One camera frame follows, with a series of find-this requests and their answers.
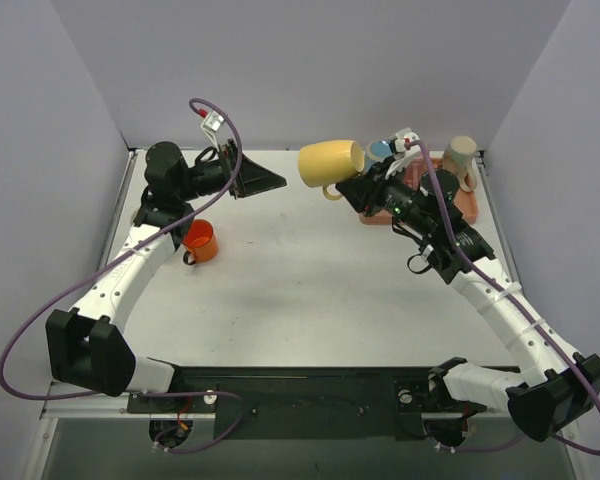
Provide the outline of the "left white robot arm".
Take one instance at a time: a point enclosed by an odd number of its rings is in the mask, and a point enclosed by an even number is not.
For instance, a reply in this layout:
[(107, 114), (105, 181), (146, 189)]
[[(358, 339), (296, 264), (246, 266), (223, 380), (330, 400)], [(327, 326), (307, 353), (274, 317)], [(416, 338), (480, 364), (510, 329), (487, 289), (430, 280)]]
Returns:
[(220, 192), (245, 198), (287, 184), (240, 153), (233, 140), (207, 151), (209, 159), (192, 165), (173, 142), (146, 151), (141, 205), (109, 271), (70, 310), (54, 310), (46, 321), (55, 380), (112, 397), (150, 392), (166, 412), (183, 405), (186, 388), (173, 378), (175, 366), (135, 355), (123, 336), (126, 322), (155, 273), (183, 245), (192, 200)]

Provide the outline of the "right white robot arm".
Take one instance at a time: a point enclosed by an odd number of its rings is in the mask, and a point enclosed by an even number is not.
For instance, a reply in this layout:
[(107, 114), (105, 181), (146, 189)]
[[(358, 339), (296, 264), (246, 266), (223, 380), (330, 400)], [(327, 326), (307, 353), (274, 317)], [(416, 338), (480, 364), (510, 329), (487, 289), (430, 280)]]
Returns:
[(600, 408), (600, 357), (566, 342), (512, 281), (488, 242), (455, 205), (459, 182), (444, 169), (424, 173), (416, 188), (381, 164), (335, 188), (359, 214), (390, 215), (395, 233), (415, 239), (426, 267), (464, 297), (502, 342), (517, 372), (454, 357), (429, 372), (429, 402), (461, 402), (506, 412), (528, 438), (543, 442)]

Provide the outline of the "orange mug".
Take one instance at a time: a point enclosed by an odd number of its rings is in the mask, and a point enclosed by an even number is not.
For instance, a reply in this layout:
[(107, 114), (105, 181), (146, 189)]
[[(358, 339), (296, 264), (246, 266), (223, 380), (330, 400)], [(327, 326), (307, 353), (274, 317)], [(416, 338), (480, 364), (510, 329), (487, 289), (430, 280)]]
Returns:
[(218, 243), (212, 224), (194, 219), (182, 241), (185, 249), (183, 262), (188, 266), (213, 260), (218, 254)]

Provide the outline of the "yellow mug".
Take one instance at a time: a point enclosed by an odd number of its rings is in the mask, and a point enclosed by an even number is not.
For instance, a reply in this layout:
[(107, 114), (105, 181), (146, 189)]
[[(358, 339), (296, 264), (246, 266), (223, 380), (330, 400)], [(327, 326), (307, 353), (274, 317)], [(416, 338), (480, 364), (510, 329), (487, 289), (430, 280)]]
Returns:
[(341, 194), (329, 191), (331, 185), (359, 175), (365, 153), (354, 140), (330, 140), (302, 147), (297, 158), (298, 173), (309, 188), (320, 188), (326, 199), (337, 201)]

